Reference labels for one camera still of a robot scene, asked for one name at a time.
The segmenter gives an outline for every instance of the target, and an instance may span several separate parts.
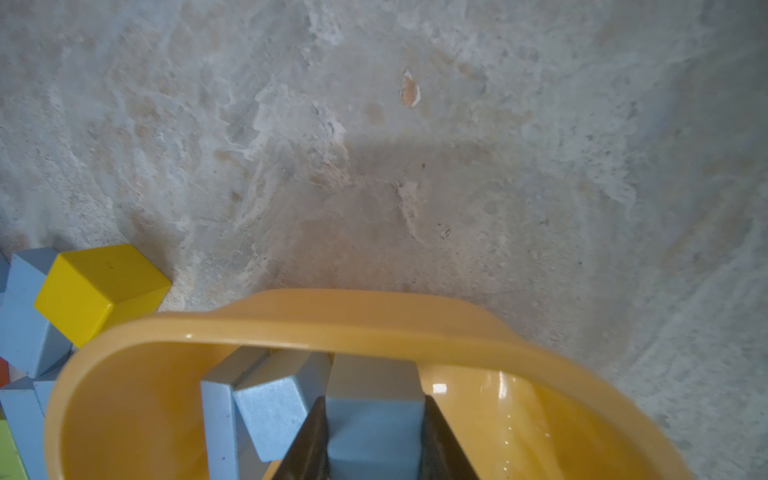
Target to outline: stain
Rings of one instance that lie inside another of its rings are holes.
[[[154,83],[157,91],[166,97],[173,97],[174,95],[178,94],[180,90],[179,82],[172,77],[163,76],[155,80]]]
[[[505,129],[520,127],[528,124],[534,117],[533,110],[526,110],[522,114],[517,114],[514,111],[510,111],[504,108],[493,108],[479,105],[475,107],[474,112],[477,117],[483,118],[491,125],[503,125]],[[468,117],[472,115],[467,112],[465,114]]]
[[[243,202],[243,196],[236,191],[230,192],[230,204],[227,208],[227,218],[234,218],[237,215],[237,207]]]
[[[29,243],[29,237],[27,237],[26,234],[14,230],[9,235],[9,238],[6,240],[5,245],[7,246],[6,252],[8,252],[8,255],[6,255],[7,258],[11,258],[11,252],[19,251],[19,250],[27,250],[30,248]]]
[[[68,238],[64,238],[61,234],[55,234],[53,236],[51,247],[53,247],[57,252],[71,252],[72,250],[78,249],[74,242]]]
[[[35,13],[35,7],[30,5],[30,2],[23,2],[21,0],[17,0],[16,2],[4,2],[3,7],[7,8],[7,12],[10,15],[22,18],[30,18]]]
[[[168,261],[167,252],[178,245],[180,239],[165,233],[161,226],[145,212],[139,210],[128,214],[129,232],[126,235],[131,243],[152,262],[168,279],[173,280],[173,269]]]
[[[243,166],[243,154],[234,150],[217,150],[214,151],[214,158],[222,165],[233,167],[237,171],[237,174],[241,177],[247,175],[247,169]]]
[[[678,447],[680,450],[688,450],[688,449],[690,449],[690,447],[692,447],[692,446],[693,446],[693,444],[691,444],[690,442],[688,442],[688,441],[687,441],[687,440],[685,440],[685,439],[683,439],[683,440],[678,440],[678,441],[676,441],[674,444],[675,444],[675,445],[676,445],[676,446],[677,446],[677,447]]]
[[[664,251],[662,264],[667,268],[676,264],[676,259],[691,247],[698,237],[706,235],[710,230],[717,233],[710,239],[706,255],[709,258],[720,259],[743,241],[752,225],[751,220],[743,217],[744,208],[744,205],[740,205],[730,214],[720,212],[717,208],[707,210]],[[699,264],[697,269],[704,271],[708,263],[697,262],[697,264]]]
[[[230,140],[242,147],[248,147],[250,142],[259,134],[253,129],[253,120],[259,113],[260,104],[256,100],[240,102],[226,109],[226,113],[220,116],[226,121],[227,135]]]
[[[136,124],[134,127],[134,133],[136,136],[144,141],[154,138],[155,131],[156,130],[154,127],[145,124]]]
[[[61,56],[61,45],[59,43],[52,43],[49,40],[44,40],[45,43],[45,57],[49,61],[56,61]]]
[[[493,200],[489,200],[485,202],[485,205],[483,205],[482,211],[486,212],[488,215],[496,215],[496,212],[498,212],[498,208],[496,207],[496,202]]]
[[[200,149],[200,140],[197,134],[190,133],[181,141],[185,155],[181,156],[181,169],[193,173],[203,158],[203,151]]]
[[[205,87],[200,87],[200,90],[197,93],[197,101],[200,103],[200,106],[204,108],[206,111],[213,111],[216,107],[216,103],[214,102],[213,98],[210,96],[210,93],[208,93],[208,90]]]
[[[128,114],[134,120],[160,121],[160,115],[149,97],[129,97],[126,100]]]
[[[699,22],[702,25],[708,25],[712,17],[712,10],[715,6],[715,0],[704,0],[701,2],[701,13],[699,13]]]
[[[83,35],[83,40],[80,43],[80,45],[83,46],[83,49],[85,51],[93,51],[94,47],[96,46],[96,39],[91,37],[90,35]]]
[[[414,240],[423,243],[419,238],[416,220],[419,218],[419,184],[406,181],[397,185],[397,195],[400,197],[400,213],[406,221],[408,232]]]
[[[464,9],[464,17],[472,20],[473,24],[481,25],[483,27],[491,27],[497,24],[501,20],[501,16],[504,13],[502,7],[495,2],[466,2],[467,5]]]
[[[450,73],[450,68],[453,67],[455,60],[441,48],[433,48],[432,55],[429,56],[429,63],[437,67],[440,74],[447,75]]]
[[[208,32],[208,51],[209,53],[216,53],[219,51],[219,32],[215,28],[206,28]]]
[[[751,156],[727,156],[712,157],[707,159],[703,174],[705,177],[715,178],[717,175],[754,175],[758,159]]]
[[[400,101],[408,108],[414,108],[422,99],[419,85],[413,80],[411,69],[406,68],[402,73],[402,87],[400,88]]]
[[[480,68],[475,67],[465,61],[456,65],[458,71],[471,80],[487,81],[488,77],[482,72]]]
[[[615,37],[616,37],[616,27],[614,26],[614,24],[609,23],[609,24],[605,25],[598,32],[598,37],[597,37],[598,45],[603,47],[603,46],[607,45],[608,43],[610,43],[611,41],[613,41],[613,39]]]
[[[362,108],[362,112],[366,115],[368,123],[371,125],[381,125],[384,123],[384,107],[379,102],[370,101]]]
[[[576,186],[580,194],[592,195],[592,186],[586,180],[582,180]]]
[[[667,421],[668,417],[666,415],[656,415],[654,417],[654,420],[656,420],[656,423],[662,428],[662,429],[668,429],[670,428],[670,423]]]
[[[627,115],[627,120],[631,120],[637,116],[637,102],[633,101],[630,103],[631,108],[629,110],[629,115]]]
[[[665,135],[680,107],[681,93],[676,83],[683,82],[684,78],[678,80],[670,84],[656,84],[641,95],[640,108],[634,120],[635,131],[627,137],[630,151],[648,149]]]
[[[472,166],[474,164],[490,164],[493,162],[493,152],[488,148],[475,143],[461,144],[454,148],[451,154],[460,164]]]
[[[194,37],[189,28],[184,24],[179,24],[174,32],[170,34],[168,43],[168,56],[176,65],[183,65],[185,62],[194,59],[192,55],[192,46]]]

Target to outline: chipped spot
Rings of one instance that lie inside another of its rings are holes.
[[[336,117],[336,113],[327,105],[318,101],[312,103],[317,116],[328,134],[327,139],[317,139],[313,146],[304,151],[308,165],[315,176],[334,190],[354,185],[349,175],[349,150],[344,135],[346,129]]]
[[[400,101],[408,108],[414,108],[422,99],[422,90],[413,80],[411,69],[406,68],[402,73],[402,87],[400,88]]]
[[[417,242],[424,243],[416,232],[416,219],[419,218],[419,184],[410,181],[398,184],[397,195],[400,197],[400,213],[406,220],[408,233]]]

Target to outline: wooden block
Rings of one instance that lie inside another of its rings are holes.
[[[11,269],[10,263],[0,253],[0,305],[2,305],[2,299],[5,295],[5,285],[8,282],[8,271]]]
[[[26,305],[35,303],[57,255],[58,252],[52,248],[33,248],[14,253],[5,292]]]
[[[281,350],[239,383],[235,403],[263,462],[285,456],[330,374],[327,353]]]
[[[43,454],[44,417],[32,380],[24,377],[2,387],[0,404],[29,480],[48,480]]]
[[[13,383],[16,380],[23,379],[24,377],[26,377],[26,375],[24,374],[24,372],[22,372],[21,370],[17,369],[16,367],[14,367],[12,364],[9,363],[8,364],[8,377],[9,377],[9,380],[10,380],[9,383]]]
[[[56,385],[56,379],[58,379],[60,372],[61,367],[32,380],[32,385],[35,387],[35,395],[38,397],[38,403],[40,404],[40,410],[43,411],[43,416],[48,411],[48,400],[51,399],[51,392],[53,392],[53,387]]]
[[[8,362],[4,359],[0,359],[0,387],[8,385],[10,382],[11,373],[8,371]]]
[[[333,480],[416,480],[425,396],[415,363],[336,355],[326,390]]]
[[[35,307],[77,347],[100,332],[154,312],[170,289],[129,244],[61,253]]]
[[[52,248],[14,254],[0,307],[0,356],[32,378],[51,369],[71,348],[33,306],[57,255]]]
[[[200,382],[210,480],[260,480],[270,466],[259,460],[232,396],[233,387],[268,355],[267,349],[241,346]]]
[[[22,457],[18,456],[11,428],[0,409],[0,478],[2,480],[28,480]]]

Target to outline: green wooden block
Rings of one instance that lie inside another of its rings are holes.
[[[2,480],[28,480],[22,458],[18,456],[16,444],[0,409],[0,478]]]

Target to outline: concrete floor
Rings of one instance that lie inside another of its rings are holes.
[[[0,47],[6,256],[467,299],[768,478],[768,2],[6,0]]]

